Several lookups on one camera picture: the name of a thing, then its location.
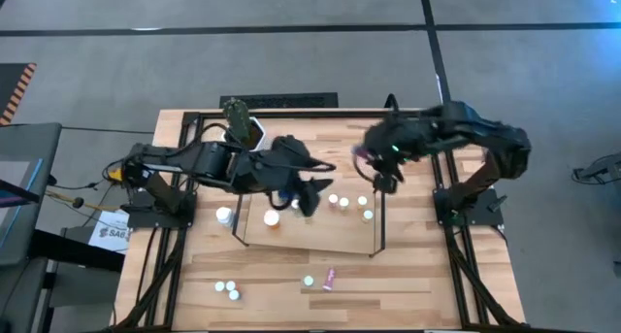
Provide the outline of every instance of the white bottle cap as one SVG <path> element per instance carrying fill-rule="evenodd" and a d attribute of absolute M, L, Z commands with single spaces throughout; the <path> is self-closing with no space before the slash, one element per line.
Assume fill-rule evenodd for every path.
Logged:
<path fill-rule="evenodd" d="M 237 290 L 231 290 L 229 292 L 229 299 L 236 301 L 236 300 L 240 300 L 240 292 Z"/>
<path fill-rule="evenodd" d="M 365 211 L 365 213 L 364 213 L 364 214 L 362 214 L 362 217 L 363 217 L 365 220 L 371 220 L 371 219 L 373 218 L 373 212 L 372 212 L 372 211 L 367 210 L 367 211 Z"/>
<path fill-rule="evenodd" d="M 278 221 L 280 220 L 280 216 L 278 216 L 277 211 L 267 211 L 263 216 L 263 222 L 265 222 L 268 226 L 276 226 L 278 225 Z"/>
<path fill-rule="evenodd" d="M 226 283 L 226 290 L 231 291 L 235 289 L 235 282 L 229 281 Z"/>
<path fill-rule="evenodd" d="M 314 283 L 314 278 L 312 276 L 304 277 L 304 285 L 305 286 L 312 286 L 313 283 Z"/>
<path fill-rule="evenodd" d="M 215 291 L 222 291 L 224 290 L 224 282 L 218 281 L 215 283 L 214 287 L 215 287 Z"/>
<path fill-rule="evenodd" d="M 215 217 L 217 217 L 218 222 L 221 224 L 228 224 L 232 214 L 233 211 L 226 207 L 220 207 L 215 211 Z"/>

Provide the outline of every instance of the pink object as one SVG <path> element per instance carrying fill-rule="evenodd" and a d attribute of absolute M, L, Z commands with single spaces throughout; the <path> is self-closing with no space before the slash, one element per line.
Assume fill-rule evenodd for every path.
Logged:
<path fill-rule="evenodd" d="M 332 284 L 334 283 L 334 277 L 336 274 L 337 272 L 334 270 L 334 268 L 330 268 L 330 270 L 328 270 L 328 278 L 323 283 L 323 289 L 332 290 Z"/>

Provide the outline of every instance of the black metal frame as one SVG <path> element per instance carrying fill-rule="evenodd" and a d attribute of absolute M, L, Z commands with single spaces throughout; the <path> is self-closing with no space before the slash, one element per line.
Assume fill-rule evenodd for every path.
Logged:
<path fill-rule="evenodd" d="M 418 111 L 401 111 L 406 116 L 416 117 Z M 292 112 L 278 112 L 278 111 L 262 111 L 254 112 L 250 114 L 259 118 L 382 118 L 387 114 L 386 110 L 373 110 L 373 111 L 292 111 Z M 180 146 L 184 145 L 187 141 L 187 133 L 189 132 L 190 125 L 196 125 L 196 134 L 199 135 L 200 128 L 205 125 L 206 119 L 222 119 L 222 114 L 218 112 L 213 113 L 185 113 L 183 116 L 181 133 L 180 133 Z M 446 162 L 448 166 L 449 176 L 451 182 L 456 183 L 458 180 L 457 170 L 455 168 L 455 161 L 452 152 L 446 152 Z M 441 166 L 437 155 L 431 157 L 432 168 L 434 171 L 434 178 L 436 182 L 436 189 L 434 192 L 444 189 L 444 183 L 442 181 Z M 180 177 L 174 175 L 173 184 L 179 183 Z M 186 188 L 193 188 L 195 182 L 188 182 Z M 237 213 L 233 222 L 233 236 L 236 237 L 242 244 L 247 246 L 244 240 L 241 240 L 235 234 L 238 224 L 239 209 L 242 205 L 242 197 L 238 199 Z M 385 195 L 381 196 L 382 206 L 385 206 Z M 451 277 L 455 289 L 455 299 L 457 302 L 457 308 L 460 317 L 460 323 L 462 330 L 476 331 L 476 332 L 568 332 L 567 330 L 551 330 L 551 329 L 539 329 L 531 328 L 529 325 L 519 323 L 515 319 L 511 318 L 507 312 L 502 308 L 500 304 L 494 299 L 489 290 L 485 287 L 485 284 L 480 280 L 478 276 L 478 270 L 476 269 L 476 259 L 474 257 L 474 246 L 472 243 L 472 236 L 470 234 L 469 225 L 464 223 L 461 225 L 462 241 L 464 243 L 464 249 L 466 255 L 464 255 L 455 240 L 453 233 L 452 223 L 441 223 L 444 232 L 444 238 L 446 241 L 446 249 L 449 255 L 449 265 L 451 269 Z M 170 229 L 163 229 L 162 236 L 160 238 L 160 247 L 158 249 L 157 257 L 155 260 L 155 273 L 157 274 L 145 292 L 145 295 L 140 300 L 139 305 L 132 310 L 130 316 L 122 321 L 115 329 L 116 332 L 145 332 L 145 331 L 163 331 L 170 332 L 172 328 L 173 318 L 175 314 L 175 306 L 177 304 L 177 291 L 179 288 L 180 279 L 180 265 L 183 256 L 184 242 L 186 236 L 186 229 L 179 231 L 175 247 L 168 259 L 165 259 L 167 252 L 167 246 L 170 239 Z M 382 225 L 381 225 L 382 241 L 381 249 L 370 256 L 374 256 L 385 249 L 385 208 L 382 208 Z M 472 323 L 468 312 L 468 306 L 466 302 L 466 295 L 464 291 L 464 284 L 461 274 L 464 274 L 471 283 L 474 290 L 474 297 L 476 300 L 476 310 L 479 315 L 479 323 Z M 164 283 L 168 275 L 171 274 L 170 286 L 168 291 L 168 300 L 165 307 L 164 323 L 161 325 L 154 325 L 155 308 L 157 305 L 157 294 Z M 499 322 L 500 325 L 491 325 L 487 317 L 487 311 L 492 314 L 494 319 Z M 145 326 L 137 327 L 137 324 L 141 318 L 142 313 L 147 311 L 147 319 Z"/>

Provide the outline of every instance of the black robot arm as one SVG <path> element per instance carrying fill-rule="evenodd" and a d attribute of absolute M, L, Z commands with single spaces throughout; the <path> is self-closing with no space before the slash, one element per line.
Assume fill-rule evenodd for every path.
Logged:
<path fill-rule="evenodd" d="M 451 206 L 459 209 L 498 179 L 516 179 L 524 173 L 531 151 L 524 130 L 481 118 L 458 101 L 421 111 L 418 117 L 404 117 L 394 109 L 369 128 L 356 154 L 377 171 L 373 179 L 364 178 L 375 189 L 394 193 L 398 182 L 404 181 L 399 165 L 469 144 L 487 148 L 487 153 L 485 164 L 472 177 L 451 187 Z"/>
<path fill-rule="evenodd" d="M 170 215 L 183 213 L 183 202 L 188 196 L 191 198 L 193 191 L 169 186 L 159 172 L 185 174 L 196 183 L 234 194 L 265 193 L 279 210 L 288 207 L 291 200 L 275 206 L 271 192 L 284 190 L 299 196 L 300 210 L 311 216 L 319 203 L 318 192 L 332 180 L 303 181 L 299 172 L 335 169 L 330 163 L 312 158 L 304 143 L 291 135 L 276 137 L 269 150 L 260 151 L 248 151 L 226 142 L 193 142 L 181 149 L 136 144 L 121 162 L 125 186 L 144 189 L 153 197 L 146 203 Z M 137 208 L 125 206 L 125 210 L 131 214 Z"/>

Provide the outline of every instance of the wooden table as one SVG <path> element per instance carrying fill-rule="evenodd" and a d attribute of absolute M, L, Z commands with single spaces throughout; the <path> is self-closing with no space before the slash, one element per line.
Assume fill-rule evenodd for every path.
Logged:
<path fill-rule="evenodd" d="M 182 117 L 183 110 L 160 112 L 153 144 L 176 147 Z M 355 178 L 350 147 L 378 119 L 261 121 L 270 136 L 293 134 L 314 157 L 335 163 L 339 167 L 336 176 Z M 203 139 L 217 140 L 220 134 L 210 131 Z M 480 148 L 468 147 L 454 154 L 462 180 L 481 164 Z M 199 187 L 197 215 L 185 243 L 173 329 L 459 328 L 448 255 L 431 197 L 435 187 L 431 163 L 423 159 L 403 170 L 407 182 L 396 195 L 387 196 L 386 250 L 374 258 L 325 250 L 246 248 L 215 219 L 215 210 L 234 206 L 237 196 Z M 371 190 L 362 179 L 355 188 L 352 195 Z M 247 202 L 242 205 L 246 213 L 248 206 Z M 523 320 L 505 242 L 490 227 L 471 230 L 481 279 L 511 316 Z M 131 236 L 115 302 L 119 319 L 134 306 L 149 236 L 150 230 Z M 156 249 L 154 242 L 144 288 L 150 283 Z M 330 267 L 337 273 L 334 290 L 325 292 L 321 285 Z M 305 275 L 315 278 L 313 287 L 302 285 Z M 215 292 L 213 284 L 218 280 L 236 281 L 242 300 L 232 302 L 226 294 Z M 465 278 L 464 283 L 471 320 L 476 322 L 472 290 Z M 158 301 L 156 323 L 163 318 L 168 286 L 162 288 L 166 290 Z"/>

